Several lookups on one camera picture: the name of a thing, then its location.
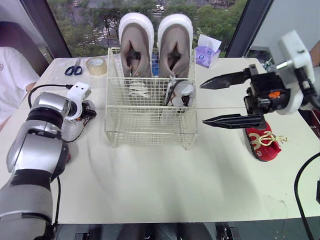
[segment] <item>window frame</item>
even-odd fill
[[[46,0],[20,0],[29,18],[42,35],[53,58],[72,55]]]
[[[226,58],[241,58],[247,54],[274,0],[247,0],[233,33]]]

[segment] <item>gold drawstring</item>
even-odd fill
[[[273,142],[280,141],[281,143],[283,142],[288,142],[288,137],[286,136],[276,136],[273,134],[271,131],[265,131],[265,135],[260,136],[259,138],[256,138],[255,140],[251,141],[251,144],[256,144],[256,145],[263,145],[263,146],[270,146]]]

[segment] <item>blue scissors handle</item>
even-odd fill
[[[66,70],[65,70],[65,72],[64,72],[64,75],[66,75],[66,76],[71,76],[72,74],[74,74],[74,75],[80,75],[80,74],[82,74],[82,67],[81,66],[79,66],[79,64],[80,64],[80,57],[79,57],[79,59],[76,61],[76,63],[75,63],[75,65],[74,66],[70,66],[70,67],[68,67]]]

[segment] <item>table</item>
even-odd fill
[[[260,162],[252,156],[242,129],[202,123],[219,115],[246,114],[243,96],[247,83],[225,92],[198,87],[208,78],[241,71],[249,64],[257,64],[262,73],[256,59],[222,58],[211,69],[196,66],[198,136],[190,150],[181,146],[112,148],[104,132],[106,76],[67,79],[60,74],[66,61],[75,60],[55,59],[37,84],[90,81],[89,98],[96,105],[97,117],[77,141],[69,144],[72,159],[60,176],[60,223],[229,222],[300,217],[294,180],[302,164],[319,151],[320,142],[298,113],[265,116],[273,132],[287,136],[289,141],[281,145],[282,152],[271,162]],[[49,90],[67,93],[58,88]],[[28,112],[25,100],[0,132],[0,186],[10,177],[6,155]],[[319,162],[315,160],[299,184],[307,217],[320,214],[315,200],[317,180]],[[55,208],[57,184],[53,182],[51,187]]]

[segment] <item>person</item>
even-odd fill
[[[38,79],[20,52],[0,47],[0,131]]]
[[[320,66],[320,40],[311,49],[310,56],[313,67]]]

